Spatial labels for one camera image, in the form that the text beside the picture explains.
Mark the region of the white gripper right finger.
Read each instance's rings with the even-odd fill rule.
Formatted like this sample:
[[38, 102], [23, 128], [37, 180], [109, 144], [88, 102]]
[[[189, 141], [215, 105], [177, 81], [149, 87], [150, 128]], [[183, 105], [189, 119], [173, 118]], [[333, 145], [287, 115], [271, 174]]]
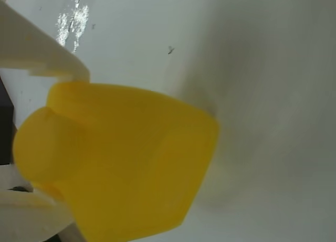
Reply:
[[89, 81], [87, 67], [25, 17], [1, 1], [1, 68], [32, 76]]

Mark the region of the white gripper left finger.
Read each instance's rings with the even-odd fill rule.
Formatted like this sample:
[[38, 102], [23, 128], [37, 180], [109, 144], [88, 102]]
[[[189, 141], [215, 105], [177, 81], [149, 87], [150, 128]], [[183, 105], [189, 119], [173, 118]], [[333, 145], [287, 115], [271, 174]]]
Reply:
[[33, 188], [15, 165], [1, 166], [1, 241], [46, 241], [73, 221], [63, 201]]

